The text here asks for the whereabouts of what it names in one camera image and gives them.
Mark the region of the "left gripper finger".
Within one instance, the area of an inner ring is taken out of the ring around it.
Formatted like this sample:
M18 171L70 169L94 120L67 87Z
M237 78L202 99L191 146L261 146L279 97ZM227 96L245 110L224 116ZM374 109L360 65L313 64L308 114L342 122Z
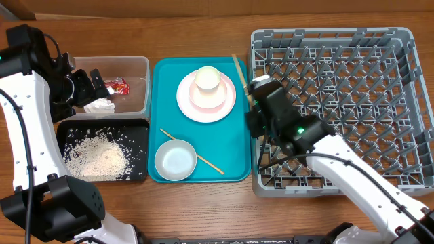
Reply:
M75 71L72 74L72 81L75 88L72 105L83 108L96 99L94 85L84 70Z
M104 80L102 79L98 69L91 70L90 77L92 85L94 86L95 99L106 98L110 96L110 93L105 86Z

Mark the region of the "white napkin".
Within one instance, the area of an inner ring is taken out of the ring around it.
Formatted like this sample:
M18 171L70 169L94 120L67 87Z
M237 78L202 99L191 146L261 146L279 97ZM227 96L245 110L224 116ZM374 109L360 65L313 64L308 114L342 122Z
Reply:
M90 104L84 106L86 113L113 113L115 104L107 98L99 98Z

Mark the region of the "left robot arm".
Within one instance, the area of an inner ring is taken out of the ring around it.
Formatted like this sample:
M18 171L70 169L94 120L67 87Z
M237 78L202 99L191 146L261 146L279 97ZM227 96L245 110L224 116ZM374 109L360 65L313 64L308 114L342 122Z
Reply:
M26 24L6 32L1 51L1 107L14 160L12 195L1 200L4 216L27 239L66 243L146 243L145 235L104 207L99 190L71 175L54 124L109 91L98 70L75 68L67 53L51 57L51 37Z

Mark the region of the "white cup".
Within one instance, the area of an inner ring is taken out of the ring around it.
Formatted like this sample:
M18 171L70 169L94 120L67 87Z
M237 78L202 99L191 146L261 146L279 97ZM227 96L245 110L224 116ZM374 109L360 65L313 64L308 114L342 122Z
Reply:
M213 66L203 66L195 73L196 86L205 92L214 91L220 84L221 76Z

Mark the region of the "red foil wrapper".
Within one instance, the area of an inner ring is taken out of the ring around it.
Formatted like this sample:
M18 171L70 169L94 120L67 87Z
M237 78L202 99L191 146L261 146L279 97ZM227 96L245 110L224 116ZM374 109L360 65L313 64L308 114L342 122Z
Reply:
M104 81L104 85L109 91L109 94L129 94L130 87L123 77L117 77L115 79L107 79Z

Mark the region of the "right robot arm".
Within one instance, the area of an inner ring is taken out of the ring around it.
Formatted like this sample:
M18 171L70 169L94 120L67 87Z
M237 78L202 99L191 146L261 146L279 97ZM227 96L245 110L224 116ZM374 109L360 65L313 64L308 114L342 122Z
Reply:
M268 75L254 79L244 90L252 105L245 114L250 135L280 147L278 164L298 159L337 186L369 217L377 231L345 222L322 243L432 243L433 211L400 191L359 157L317 115L302 116L281 82Z

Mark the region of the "white bowl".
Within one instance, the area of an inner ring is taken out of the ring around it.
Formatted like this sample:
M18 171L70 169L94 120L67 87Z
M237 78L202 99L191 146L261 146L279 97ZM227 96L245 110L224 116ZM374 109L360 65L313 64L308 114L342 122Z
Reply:
M155 153L155 169L165 180L181 181L187 179L197 165L195 149L184 140L169 140Z

